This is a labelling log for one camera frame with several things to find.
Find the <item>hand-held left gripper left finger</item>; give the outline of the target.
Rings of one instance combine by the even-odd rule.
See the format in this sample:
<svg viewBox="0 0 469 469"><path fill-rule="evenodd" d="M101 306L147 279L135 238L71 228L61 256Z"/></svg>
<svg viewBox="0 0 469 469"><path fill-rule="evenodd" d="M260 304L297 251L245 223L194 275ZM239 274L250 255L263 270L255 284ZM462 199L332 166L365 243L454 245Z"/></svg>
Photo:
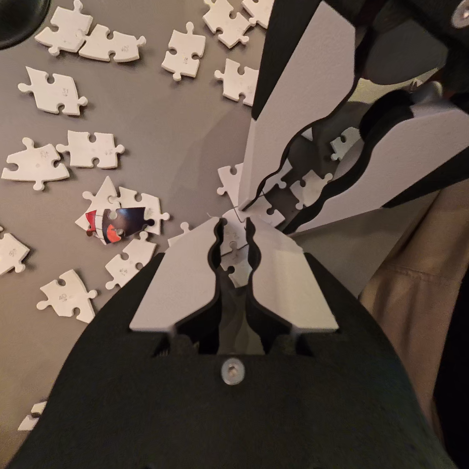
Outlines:
<svg viewBox="0 0 469 469"><path fill-rule="evenodd" d="M223 230L222 219L212 217L172 242L130 322L131 331L185 335L199 343L200 354L218 352Z"/></svg>

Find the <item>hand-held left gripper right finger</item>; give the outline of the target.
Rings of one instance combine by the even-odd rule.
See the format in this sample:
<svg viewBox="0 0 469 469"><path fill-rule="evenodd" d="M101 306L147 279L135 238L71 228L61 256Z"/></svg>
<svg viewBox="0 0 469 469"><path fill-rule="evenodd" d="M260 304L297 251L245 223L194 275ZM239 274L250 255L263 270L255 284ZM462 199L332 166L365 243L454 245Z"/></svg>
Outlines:
<svg viewBox="0 0 469 469"><path fill-rule="evenodd" d="M268 355L281 336L334 333L339 325L304 250L261 218L246 220L246 319Z"/></svg>

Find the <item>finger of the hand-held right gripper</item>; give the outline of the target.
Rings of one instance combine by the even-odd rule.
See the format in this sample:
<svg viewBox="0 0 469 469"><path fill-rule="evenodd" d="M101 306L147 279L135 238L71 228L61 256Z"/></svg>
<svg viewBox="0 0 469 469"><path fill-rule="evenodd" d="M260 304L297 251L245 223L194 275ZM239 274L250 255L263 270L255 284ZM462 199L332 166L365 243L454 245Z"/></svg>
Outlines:
<svg viewBox="0 0 469 469"><path fill-rule="evenodd" d="M239 185L250 207L294 137L329 116L355 81L356 1L274 1Z"/></svg>
<svg viewBox="0 0 469 469"><path fill-rule="evenodd" d="M468 179L468 92L394 90L362 117L350 148L318 199L283 229L292 235L392 208Z"/></svg>

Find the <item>joined puzzle ball section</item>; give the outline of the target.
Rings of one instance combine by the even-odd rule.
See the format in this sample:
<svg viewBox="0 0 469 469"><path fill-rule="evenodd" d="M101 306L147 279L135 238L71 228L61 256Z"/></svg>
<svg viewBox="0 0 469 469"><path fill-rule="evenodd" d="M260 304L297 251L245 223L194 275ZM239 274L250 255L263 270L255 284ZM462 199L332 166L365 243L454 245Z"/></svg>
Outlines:
<svg viewBox="0 0 469 469"><path fill-rule="evenodd" d="M228 195L232 209L223 214L226 220L224 226L223 243L220 247L221 266L227 271L233 268L229 273L235 288L241 288L248 284L251 267L248 262L248 242L246 238L246 220L251 216L259 216L263 221L273 227L277 227L285 217L277 210L273 209L270 202L264 194L249 207L246 212L238 210L238 191L242 175L243 163L235 165L235 173L231 172L231 166L218 168L218 176L221 186L217 188L217 194Z"/></svg>

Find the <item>white puzzle pieces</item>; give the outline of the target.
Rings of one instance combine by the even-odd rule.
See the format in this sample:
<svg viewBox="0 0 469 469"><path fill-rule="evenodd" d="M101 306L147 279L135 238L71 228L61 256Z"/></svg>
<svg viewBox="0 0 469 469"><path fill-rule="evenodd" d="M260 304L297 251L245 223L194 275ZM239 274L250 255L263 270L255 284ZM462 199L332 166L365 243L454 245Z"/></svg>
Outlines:
<svg viewBox="0 0 469 469"><path fill-rule="evenodd" d="M54 27L58 28L53 32L51 28L44 28L43 31L38 33L37 41L45 44L49 48L49 53L54 56L60 54L61 50L68 53L78 53L77 51L84 45L87 39L86 35L89 33L93 17L88 13L82 13L82 1L74 1L73 10L65 8L57 8L56 12L51 18L51 23ZM191 36L193 29L191 24L188 24L187 34L173 34L173 38L179 35L179 38L185 37L184 47L185 51L181 48L181 54L177 56L168 56L174 58L174 67L169 67L171 73L175 74L175 80L180 79L181 75L195 76L198 68L198 59L203 56L205 47L205 37L203 35ZM94 39L108 44L108 48L101 50L102 56L99 60L109 61L110 54L116 54L117 62L132 62L139 60L139 48L146 44L146 39L141 36L136 38L132 35L124 35L119 32L114 32L113 39L107 39L109 29L100 26L100 33L93 33ZM34 69L33 67L26 67L30 83L20 84L19 90L23 94L32 94L35 100L35 106L42 112L50 113L51 115L58 115L62 112L63 115L71 116L73 119L81 119L81 108L86 108L88 105L88 98L81 96L78 93L78 88L73 77L63 74L48 74L46 71ZM91 144L89 141L89 134L81 133L80 136L74 134L78 140L90 148L83 147L83 161L79 162L78 153L71 156L70 163L76 167L93 167L93 161L99 160L98 166L108 169L116 169L119 166L117 154L125 151L121 145L115 145L114 137L112 134L98 133L96 134L96 142ZM7 158L7 165L11 167L3 168L2 179L8 180L11 189L13 182L19 181L21 183L33 184L33 190L38 194L45 190L45 185L48 182L63 181L69 178L68 168L62 163L61 156L57 153L55 146L52 143L40 147L34 146L34 141L30 138L23 139L24 148L22 151L13 153ZM23 234L31 235L30 238L37 238L43 236L43 240L50 244L51 256L43 260L52 261L52 254L58 255L56 249L56 242L59 239L62 228L59 226L60 211L63 214L67 212L67 216L73 214L72 205L75 205L74 196L76 191L71 188L71 185L61 190L57 195L56 202L52 201L52 195L49 197L49 202L30 203L30 199L21 192L19 189L10 195L7 195L7 189L1 189L1 215L3 211L7 215L11 215L11 221L14 228L24 231ZM23 272L27 267L23 264L25 257L29 255L29 247L27 243L22 243L24 240L18 240L10 233L4 234L1 238L1 275L15 270L16 273ZM24 397L21 395L19 385L26 384L26 365L20 365L19 358L25 359L24 362L31 361L34 365L46 365L45 352L53 351L50 349L49 343L52 343L53 338L58 339L58 329L56 329L56 336L52 337L52 332L46 339L46 345L39 347L39 333L40 330L33 332L33 325L38 326L38 320L32 322L26 319L32 318L32 300L36 300L35 291L38 290L38 280L33 277L21 277L20 280L8 281L6 286L1 286L1 366L6 365L7 361L7 348L6 345L13 346L13 339L18 340L16 345L24 345L31 356L26 357L26 352L16 352L13 349L8 349L11 357L15 356L17 362L13 364L11 361L10 368L6 367L5 370L1 368L1 410L3 407L6 411L7 398ZM96 290L88 291L85 284L82 282L80 276L76 271L69 270L62 277L59 278L63 282L61 285L58 280L54 279L52 282L43 287L42 294L46 296L46 300L42 298L39 302L39 309L53 308L59 317L75 318L84 324L90 323L96 311L92 305L92 299L97 296Z"/></svg>

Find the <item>printed joined puzzle pieces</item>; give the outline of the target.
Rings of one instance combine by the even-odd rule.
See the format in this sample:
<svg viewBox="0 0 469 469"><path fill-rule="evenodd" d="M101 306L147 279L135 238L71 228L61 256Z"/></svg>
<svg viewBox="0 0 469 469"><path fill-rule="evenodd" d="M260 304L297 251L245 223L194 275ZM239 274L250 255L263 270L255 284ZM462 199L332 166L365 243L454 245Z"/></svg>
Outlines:
<svg viewBox="0 0 469 469"><path fill-rule="evenodd" d="M141 193L137 200L137 195L137 191L124 187L116 191L107 176L96 194L83 192L82 197L90 206L75 224L104 245L118 243L141 231L160 235L161 222L169 220L171 215L161 211L158 197Z"/></svg>

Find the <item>round black puzzle stand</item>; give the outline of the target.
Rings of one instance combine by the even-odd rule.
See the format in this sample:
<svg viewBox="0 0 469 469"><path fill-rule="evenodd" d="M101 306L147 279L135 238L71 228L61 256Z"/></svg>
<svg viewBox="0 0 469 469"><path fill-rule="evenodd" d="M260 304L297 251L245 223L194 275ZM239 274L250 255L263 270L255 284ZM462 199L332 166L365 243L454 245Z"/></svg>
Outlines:
<svg viewBox="0 0 469 469"><path fill-rule="evenodd" d="M1 0L0 49L12 48L37 31L50 9L50 0Z"/></svg>

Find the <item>khaki pants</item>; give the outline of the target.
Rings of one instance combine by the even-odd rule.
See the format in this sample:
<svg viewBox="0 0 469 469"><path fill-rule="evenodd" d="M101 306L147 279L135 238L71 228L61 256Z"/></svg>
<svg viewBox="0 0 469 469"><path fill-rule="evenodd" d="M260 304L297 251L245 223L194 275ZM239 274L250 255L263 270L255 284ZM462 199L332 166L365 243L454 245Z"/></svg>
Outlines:
<svg viewBox="0 0 469 469"><path fill-rule="evenodd" d="M400 358L419 406L443 439L433 392L469 262L469 182L439 192L419 225L360 295Z"/></svg>

